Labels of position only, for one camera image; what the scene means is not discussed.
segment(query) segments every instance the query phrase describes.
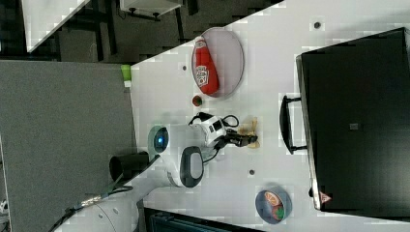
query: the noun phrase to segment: screw hole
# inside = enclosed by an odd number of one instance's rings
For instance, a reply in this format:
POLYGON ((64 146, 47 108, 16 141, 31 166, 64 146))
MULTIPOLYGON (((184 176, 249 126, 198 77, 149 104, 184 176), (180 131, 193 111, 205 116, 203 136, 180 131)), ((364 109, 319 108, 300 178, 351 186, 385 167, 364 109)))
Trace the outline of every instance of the screw hole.
POLYGON ((320 22, 315 22, 313 26, 315 29, 319 29, 322 26, 322 24, 320 22))

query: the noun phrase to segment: red warning label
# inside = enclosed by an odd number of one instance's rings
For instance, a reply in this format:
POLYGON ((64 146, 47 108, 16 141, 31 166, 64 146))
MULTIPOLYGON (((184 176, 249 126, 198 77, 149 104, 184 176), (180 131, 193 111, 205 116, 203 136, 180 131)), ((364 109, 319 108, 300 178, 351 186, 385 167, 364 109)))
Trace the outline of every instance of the red warning label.
POLYGON ((325 204, 326 202, 332 200, 332 197, 326 195, 325 193, 319 191, 320 194, 320 201, 322 202, 322 204, 325 204))

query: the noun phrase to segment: black cylinder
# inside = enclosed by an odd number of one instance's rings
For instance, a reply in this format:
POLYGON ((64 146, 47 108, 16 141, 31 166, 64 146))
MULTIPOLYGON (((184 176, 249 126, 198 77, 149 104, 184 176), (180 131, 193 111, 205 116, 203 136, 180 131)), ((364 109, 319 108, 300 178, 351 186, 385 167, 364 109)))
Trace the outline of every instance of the black cylinder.
POLYGON ((141 152, 138 154, 131 154, 122 157, 113 157, 109 161, 109 173, 113 181, 116 181, 121 174, 122 181, 128 181, 135 175, 138 175, 148 166, 148 153, 141 152))

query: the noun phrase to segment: briefcase handle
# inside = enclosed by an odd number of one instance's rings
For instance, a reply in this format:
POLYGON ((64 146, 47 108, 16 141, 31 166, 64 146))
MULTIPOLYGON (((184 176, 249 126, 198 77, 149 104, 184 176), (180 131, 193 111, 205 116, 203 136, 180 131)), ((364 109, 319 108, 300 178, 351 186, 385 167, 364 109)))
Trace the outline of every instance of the briefcase handle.
POLYGON ((282 104, 280 106, 280 114, 279 114, 280 132, 281 132, 284 144, 286 145, 287 149, 292 155, 293 155, 293 152, 295 151, 304 150, 308 148, 308 146, 301 146, 301 147, 293 146, 293 141, 292 141, 292 127, 290 125, 288 104, 290 104, 291 102, 298 102, 300 100, 301 98, 290 99, 290 98, 287 98, 287 96, 284 96, 282 100, 282 104))

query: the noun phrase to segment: food in bowl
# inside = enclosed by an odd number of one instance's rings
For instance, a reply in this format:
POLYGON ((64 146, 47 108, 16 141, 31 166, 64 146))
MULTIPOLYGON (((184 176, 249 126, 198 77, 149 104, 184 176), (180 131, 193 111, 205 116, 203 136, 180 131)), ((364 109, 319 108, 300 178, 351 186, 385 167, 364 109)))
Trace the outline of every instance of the food in bowl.
POLYGON ((282 205, 274 206, 274 209, 272 210, 272 216, 276 220, 282 220, 284 216, 283 206, 282 205))
POLYGON ((272 206, 277 206, 281 204, 281 201, 279 199, 279 197, 269 191, 265 192, 265 199, 272 205, 272 206))

